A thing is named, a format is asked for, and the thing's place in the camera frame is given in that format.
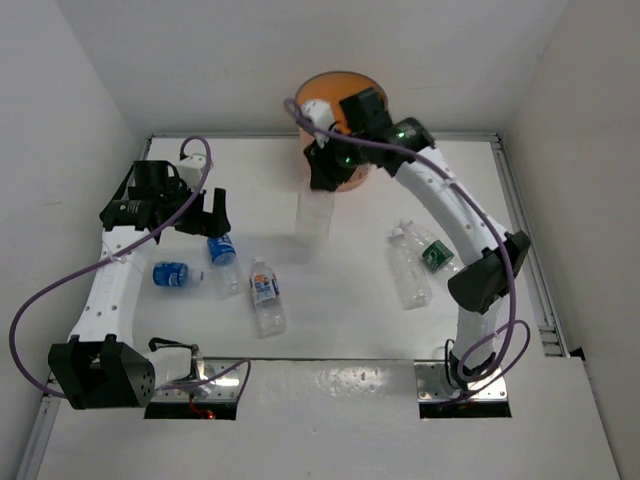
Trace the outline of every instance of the orange bucket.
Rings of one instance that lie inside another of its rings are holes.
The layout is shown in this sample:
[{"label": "orange bucket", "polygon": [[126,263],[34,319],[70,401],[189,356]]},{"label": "orange bucket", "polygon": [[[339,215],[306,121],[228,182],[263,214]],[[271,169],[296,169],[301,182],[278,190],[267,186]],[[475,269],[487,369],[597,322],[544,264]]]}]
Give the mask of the orange bucket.
[{"label": "orange bucket", "polygon": [[[345,133],[350,133],[351,131],[347,127],[347,122],[339,102],[369,87],[375,88],[378,93],[380,93],[386,108],[387,94],[382,87],[369,77],[354,72],[326,72],[311,77],[298,89],[296,102],[298,102],[299,105],[314,99],[328,102],[331,105],[336,122],[340,125],[340,130]],[[300,142],[304,149],[313,142],[314,137],[302,129],[299,130]],[[338,191],[344,192],[360,185],[367,178],[371,168],[371,165],[358,166],[349,181],[338,187]],[[302,156],[302,161],[300,162],[300,169],[305,177],[311,175],[309,164],[304,156]]]}]

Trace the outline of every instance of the transparent bottle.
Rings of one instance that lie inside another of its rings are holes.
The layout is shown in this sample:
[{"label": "transparent bottle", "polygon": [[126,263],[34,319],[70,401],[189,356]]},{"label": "transparent bottle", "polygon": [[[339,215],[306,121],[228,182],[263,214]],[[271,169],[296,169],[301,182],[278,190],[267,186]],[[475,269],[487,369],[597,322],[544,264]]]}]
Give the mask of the transparent bottle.
[{"label": "transparent bottle", "polygon": [[400,228],[416,255],[439,280],[446,282],[464,268],[460,259],[428,228],[412,221],[400,222]]},{"label": "transparent bottle", "polygon": [[308,244],[319,244],[329,237],[335,192],[311,190],[305,179],[298,193],[296,236]]},{"label": "transparent bottle", "polygon": [[393,230],[390,242],[389,261],[402,308],[411,310],[428,305],[433,294],[402,229]]},{"label": "transparent bottle", "polygon": [[153,267],[153,283],[159,287],[184,288],[201,285],[204,271],[179,262],[158,262]]},{"label": "transparent bottle", "polygon": [[225,233],[219,238],[208,238],[207,248],[222,293],[225,296],[231,296],[242,292],[246,283],[242,280],[243,276],[236,250],[233,248],[229,235]]},{"label": "transparent bottle", "polygon": [[251,295],[262,338],[283,333],[287,319],[280,301],[280,289],[275,273],[261,258],[255,258],[250,275]]}]

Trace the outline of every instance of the white wall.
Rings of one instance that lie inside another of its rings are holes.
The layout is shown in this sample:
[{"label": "white wall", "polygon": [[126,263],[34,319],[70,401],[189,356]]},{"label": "white wall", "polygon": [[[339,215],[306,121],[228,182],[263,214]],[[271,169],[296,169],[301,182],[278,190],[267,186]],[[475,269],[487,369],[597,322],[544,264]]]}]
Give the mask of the white wall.
[{"label": "white wall", "polygon": [[336,69],[393,113],[495,130],[566,0],[57,0],[123,114],[145,133],[293,130],[282,100]]},{"label": "white wall", "polygon": [[[13,366],[9,323],[36,290],[94,260],[97,214],[139,155],[136,141],[53,0],[0,15],[0,478],[13,478],[39,403]],[[78,318],[90,278],[36,303],[19,349],[42,380],[53,341]]]},{"label": "white wall", "polygon": [[624,478],[640,471],[639,32],[637,0],[573,0],[507,138]]}]

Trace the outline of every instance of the purple hose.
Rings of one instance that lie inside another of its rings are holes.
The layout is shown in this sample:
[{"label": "purple hose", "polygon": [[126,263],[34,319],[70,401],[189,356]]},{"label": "purple hose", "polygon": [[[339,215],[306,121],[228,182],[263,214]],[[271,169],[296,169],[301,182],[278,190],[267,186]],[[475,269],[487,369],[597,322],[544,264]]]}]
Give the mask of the purple hose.
[{"label": "purple hose", "polygon": [[[388,143],[374,142],[374,141],[365,140],[365,139],[362,139],[362,138],[354,138],[354,137],[350,137],[348,135],[343,135],[343,134],[340,134],[340,133],[337,133],[337,132],[334,132],[334,131],[331,131],[331,130],[325,130],[323,128],[316,127],[309,118],[304,116],[304,114],[302,113],[302,110],[300,108],[300,105],[298,105],[298,103],[295,100],[291,99],[291,98],[288,98],[288,99],[286,99],[284,101],[284,107],[285,107],[285,110],[295,119],[296,123],[303,130],[305,130],[307,133],[310,133],[310,134],[322,133],[323,135],[326,135],[328,137],[334,138],[336,140],[340,140],[340,141],[346,142],[346,143],[351,143],[351,144],[358,145],[358,146],[361,146],[361,147],[377,148],[377,149],[380,149],[380,150],[387,150],[387,151],[390,151],[390,152],[399,153],[401,155],[407,155],[409,157],[415,158],[420,163],[423,163],[424,165],[429,167],[431,170],[436,172],[443,180],[450,180],[449,175],[447,175],[447,173],[444,170],[442,170],[440,167],[438,167],[435,163],[433,163],[428,158],[420,155],[417,152],[414,152],[413,150],[409,150],[408,148],[404,148],[404,147],[401,147],[399,145],[391,145],[391,144],[388,144]],[[478,375],[476,377],[470,377],[470,376],[466,375],[464,373],[464,371],[463,371],[465,361],[469,358],[469,356],[476,349],[478,349],[480,346],[484,345],[486,342],[492,340],[496,336],[496,332],[494,332],[494,333],[492,333],[490,335],[487,335],[486,337],[478,340],[471,347],[469,347],[469,349],[462,355],[462,358],[460,358],[460,363],[458,364],[457,373],[458,373],[458,375],[460,376],[461,379],[463,379],[463,380],[465,380],[467,382],[477,382],[477,381],[483,380],[483,379],[489,377],[491,374],[493,374],[493,372],[495,372],[496,369],[500,366],[500,364],[504,360],[505,356],[507,355],[507,351],[509,350],[509,346],[511,344],[511,339],[513,337],[513,331],[514,331],[514,328],[515,328],[516,323],[517,323],[517,320],[516,320],[515,277],[514,277],[514,274],[513,274],[513,268],[511,267],[511,259],[509,258],[509,254],[507,252],[507,249],[505,248],[504,244],[502,243],[502,239],[500,238],[500,235],[498,234],[498,231],[495,229],[495,227],[493,226],[491,221],[483,213],[482,209],[471,199],[471,197],[469,197],[469,195],[467,195],[467,193],[462,188],[460,188],[460,186],[458,184],[456,184],[455,182],[452,182],[450,186],[460,197],[462,197],[462,199],[464,199],[464,201],[471,207],[471,209],[474,212],[476,212],[476,214],[480,217],[480,219],[485,223],[485,225],[487,226],[487,228],[491,232],[491,235],[493,235],[493,237],[495,238],[496,243],[498,244],[498,250],[500,252],[500,256],[502,257],[502,263],[504,265],[504,269],[505,269],[505,272],[506,272],[506,275],[507,275],[507,286],[508,286],[509,297],[510,297],[510,299],[509,299],[509,320],[507,321],[507,323],[503,327],[501,327],[499,329],[500,331],[506,329],[506,333],[505,333],[504,342],[502,344],[502,347],[500,348],[500,351],[498,352],[498,355],[496,356],[495,360],[491,363],[491,365],[489,365],[487,370],[484,373],[481,373],[480,375]],[[526,327],[526,329],[528,331],[528,335],[530,336],[529,326],[525,322],[522,322],[522,324]],[[522,352],[521,352],[521,355],[519,355],[517,357],[518,360],[524,354],[525,349],[523,349]],[[513,362],[511,365],[509,365],[508,368],[511,368],[514,364],[515,364],[515,362]]]},{"label": "purple hose", "polygon": [[58,288],[59,286],[64,285],[67,282],[70,282],[71,280],[75,280],[76,278],[81,277],[82,275],[85,275],[85,274],[87,274],[89,272],[93,272],[94,270],[97,270],[97,269],[99,269],[101,267],[104,267],[105,265],[108,265],[109,263],[111,263],[113,261],[112,259],[114,259],[114,257],[121,257],[121,256],[126,255],[127,253],[135,250],[136,248],[138,248],[143,243],[148,242],[149,240],[151,240],[151,239],[157,237],[158,235],[160,235],[160,233],[162,233],[162,231],[165,228],[170,227],[171,225],[174,224],[174,222],[178,218],[180,218],[180,216],[187,210],[187,208],[189,208],[189,206],[197,198],[198,194],[202,190],[202,187],[204,186],[204,182],[207,180],[207,175],[209,174],[209,170],[211,168],[213,168],[213,158],[211,156],[211,147],[209,147],[209,143],[207,142],[207,140],[204,137],[197,136],[197,135],[196,136],[187,137],[185,139],[185,141],[182,142],[182,145],[180,145],[180,155],[184,154],[184,148],[187,146],[188,143],[190,143],[193,140],[198,140],[198,141],[202,142],[202,144],[204,145],[204,149],[205,149],[206,157],[207,157],[206,158],[205,171],[204,171],[204,173],[202,175],[202,178],[200,179],[200,182],[196,186],[196,188],[193,191],[193,193],[191,194],[191,196],[176,211],[176,213],[171,215],[171,217],[169,217],[166,222],[164,222],[158,228],[156,228],[155,230],[150,232],[148,235],[142,237],[140,240],[137,240],[137,241],[133,242],[131,245],[129,245],[129,246],[123,248],[122,250],[116,252],[112,256],[107,257],[107,258],[105,258],[103,260],[100,260],[99,262],[96,262],[96,263],[94,263],[92,265],[89,265],[88,267],[84,267],[84,268],[82,268],[82,269],[80,269],[80,270],[78,270],[76,272],[73,272],[73,273],[67,275],[66,277],[61,278],[60,280],[58,280],[56,282],[53,282],[51,285],[43,288],[42,290],[40,290],[39,292],[34,294],[31,298],[29,298],[26,302],[24,302],[24,304],[16,312],[16,315],[13,317],[13,321],[11,322],[11,327],[9,328],[9,349],[11,350],[11,357],[13,358],[13,361],[16,364],[16,367],[18,367],[18,370],[20,370],[20,373],[22,373],[24,378],[26,378],[29,382],[31,382],[31,384],[33,386],[35,386],[36,388],[40,389],[43,393],[45,393],[47,395],[51,395],[53,397],[66,398],[63,393],[57,392],[55,390],[52,390],[49,387],[47,387],[46,385],[43,385],[42,383],[38,382],[38,380],[36,380],[35,377],[33,375],[31,375],[31,373],[29,373],[29,371],[26,369],[26,367],[22,363],[22,360],[20,360],[20,356],[18,355],[18,349],[16,348],[16,329],[18,328],[18,322],[20,322],[20,318],[22,318],[22,315],[27,310],[27,308],[29,308],[33,302],[38,300],[43,295],[46,295],[51,290],[54,290],[54,289]]}]

